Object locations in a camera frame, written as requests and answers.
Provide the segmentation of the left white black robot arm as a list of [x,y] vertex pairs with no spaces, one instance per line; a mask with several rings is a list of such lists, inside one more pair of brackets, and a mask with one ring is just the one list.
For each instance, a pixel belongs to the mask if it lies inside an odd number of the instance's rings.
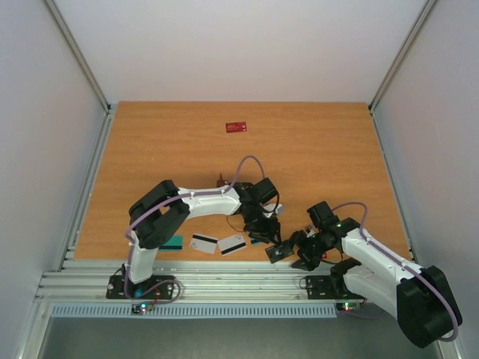
[[210,215],[239,215],[244,230],[264,243],[279,243],[278,191],[267,177],[260,182],[232,182],[218,188],[187,189],[164,180],[129,209],[125,237],[130,241],[124,289],[134,298],[150,291],[156,253],[183,222]]

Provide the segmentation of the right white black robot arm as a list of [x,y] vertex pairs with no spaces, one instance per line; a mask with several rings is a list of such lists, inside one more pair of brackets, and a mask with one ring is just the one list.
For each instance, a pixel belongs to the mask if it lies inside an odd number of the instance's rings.
[[336,249],[347,258],[325,277],[326,290],[335,299],[357,295],[375,304],[419,348],[457,338],[463,318],[443,271],[396,254],[369,234],[364,221],[340,219],[325,201],[307,213],[314,232],[294,232],[280,250],[283,255],[296,252],[295,269],[313,271],[327,251]]

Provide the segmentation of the black VIP card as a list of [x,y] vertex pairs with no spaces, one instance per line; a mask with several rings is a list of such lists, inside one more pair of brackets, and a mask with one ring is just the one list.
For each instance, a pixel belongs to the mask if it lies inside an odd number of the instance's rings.
[[272,264],[294,255],[293,249],[287,243],[272,245],[265,249],[265,253]]

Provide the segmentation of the brown leather card holder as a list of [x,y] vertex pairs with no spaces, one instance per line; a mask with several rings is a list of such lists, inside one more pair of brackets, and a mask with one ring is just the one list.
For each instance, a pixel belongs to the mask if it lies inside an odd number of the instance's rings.
[[216,181],[216,186],[219,188],[225,185],[230,185],[230,182],[222,176],[222,173],[220,173],[219,178]]

